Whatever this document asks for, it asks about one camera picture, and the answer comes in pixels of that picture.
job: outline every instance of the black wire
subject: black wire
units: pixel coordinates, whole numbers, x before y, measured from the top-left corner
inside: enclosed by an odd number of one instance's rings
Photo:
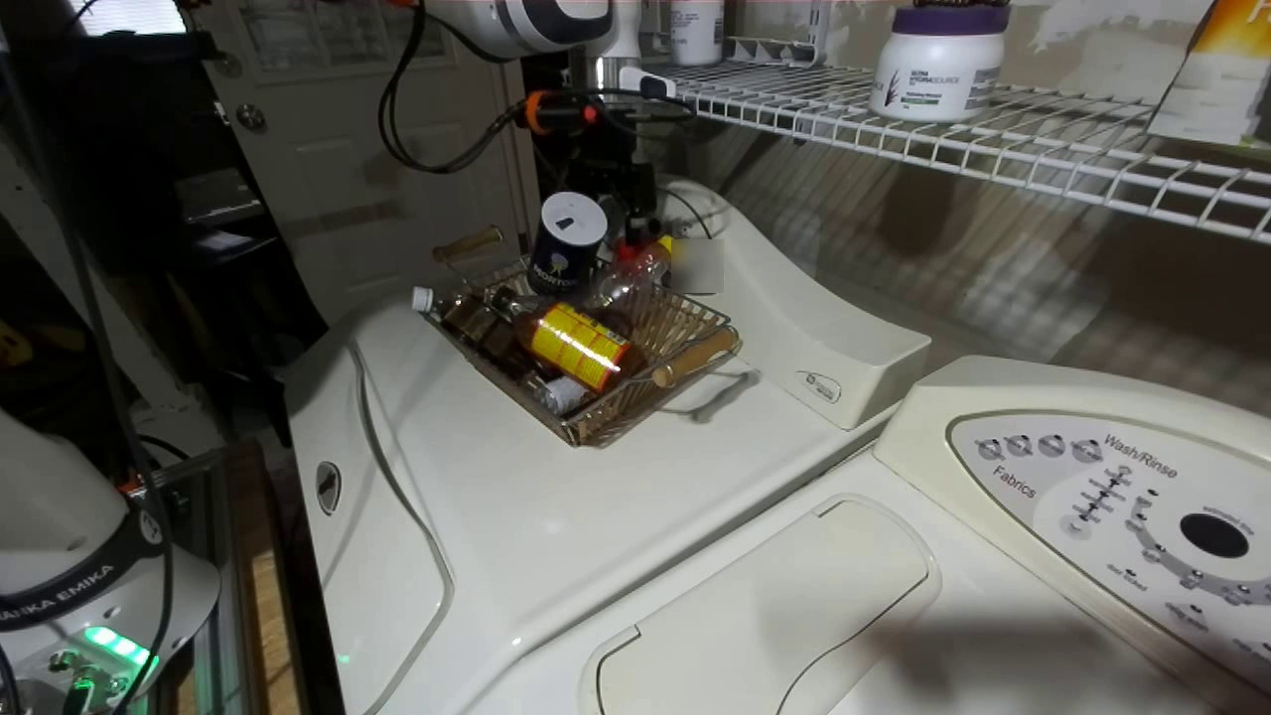
[[[503,109],[460,155],[445,160],[445,163],[421,163],[419,155],[409,155],[404,138],[403,138],[403,125],[399,125],[399,87],[403,87],[403,74],[409,69],[409,60],[419,57],[426,41],[426,5],[412,7],[412,19],[409,19],[409,36],[404,36],[404,48],[399,57],[399,69],[380,90],[380,103],[377,103],[377,132],[380,132],[380,144],[385,151],[403,163],[403,167],[412,167],[412,171],[426,171],[426,174],[457,174],[464,167],[474,167],[486,146],[510,129],[518,125],[522,117],[522,103]]]
[[[159,438],[152,438],[152,432],[140,432],[140,442],[152,445],[152,450],[159,450],[159,453],[167,453],[167,456],[174,456],[174,461],[191,461],[186,450],[180,450],[180,445],[170,445],[170,442],[159,442]]]
[[[12,109],[17,109],[17,125],[21,132],[29,134],[31,144],[31,171],[41,174],[43,192],[53,193],[53,203],[60,207],[60,215],[68,212],[68,200],[62,200],[62,184],[53,177],[53,160],[43,151],[43,134],[36,132],[36,117],[23,99],[23,87],[12,73],[7,60],[0,60],[0,81],[12,87]],[[154,641],[152,641],[152,653],[148,653],[148,662],[140,667],[140,677],[129,683],[114,715],[129,711],[129,702],[135,699],[135,693],[142,686],[142,678],[152,677],[152,667],[159,662],[159,653],[163,653],[163,641],[167,641],[167,625],[170,625],[170,519],[167,519],[167,510],[159,499],[159,486],[154,486],[154,471],[148,469],[148,450],[142,442],[135,438],[135,425],[130,425],[130,408],[129,408],[129,397],[123,397],[123,380],[114,372],[114,350],[111,350],[111,332],[107,332],[107,317],[105,317],[105,306],[94,298],[94,286],[93,286],[93,272],[86,272],[86,246],[84,246],[84,234],[72,225],[72,221],[60,221],[62,225],[62,244],[68,244],[68,253],[72,253],[72,266],[77,266],[77,282],[78,282],[78,295],[84,295],[84,315],[86,315],[86,327],[94,332],[94,352],[101,352],[101,366],[105,366],[105,380],[107,380],[107,397],[111,397],[111,413],[123,428],[123,442],[129,442],[129,453],[148,486],[148,497],[142,497],[142,510],[154,516],[154,530],[159,530],[159,625],[154,625]]]
[[[698,207],[690,207],[681,192],[665,192],[665,193],[671,193],[675,203],[682,203],[682,207],[686,207],[686,215],[703,225],[706,246],[712,246],[712,262],[715,262],[715,286],[706,286],[706,291],[686,291],[686,295],[694,295],[694,298],[720,295],[720,291],[723,291],[723,258],[720,258],[720,246],[715,246],[715,229],[712,229],[712,221],[706,221],[706,220],[703,220],[703,212],[698,212]]]
[[[17,693],[17,677],[12,677],[12,662],[7,662],[7,653],[0,646],[0,702],[4,702],[4,715],[23,715],[23,694]]]
[[[84,5],[68,17],[68,25],[78,25],[93,7],[94,7],[94,0],[84,0]]]

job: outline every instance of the shelf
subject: shelf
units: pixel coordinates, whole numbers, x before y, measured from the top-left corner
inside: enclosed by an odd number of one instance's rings
[[[698,121],[990,177],[1271,246],[1271,171],[1188,160],[1148,103],[1002,87],[975,125],[871,113],[871,74],[825,69],[656,69]]]

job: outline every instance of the white bottle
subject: white bottle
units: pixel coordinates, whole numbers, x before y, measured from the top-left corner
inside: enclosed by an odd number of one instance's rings
[[[723,0],[671,0],[671,60],[675,62],[723,60]]]
[[[1004,57],[1004,7],[896,7],[871,109],[914,125],[959,125],[990,109]]]

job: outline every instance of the green light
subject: green light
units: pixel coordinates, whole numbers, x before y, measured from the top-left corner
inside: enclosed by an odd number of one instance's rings
[[[111,626],[84,626],[86,645],[111,646],[114,633]]]
[[[78,636],[93,653],[129,658],[129,667],[142,667],[152,658],[148,646],[140,646],[135,641],[129,641],[111,626],[84,626]]]

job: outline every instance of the control panel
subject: control panel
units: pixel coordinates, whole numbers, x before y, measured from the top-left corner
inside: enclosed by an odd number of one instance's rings
[[[949,445],[1071,567],[1271,694],[1271,466],[1084,413],[976,413]]]

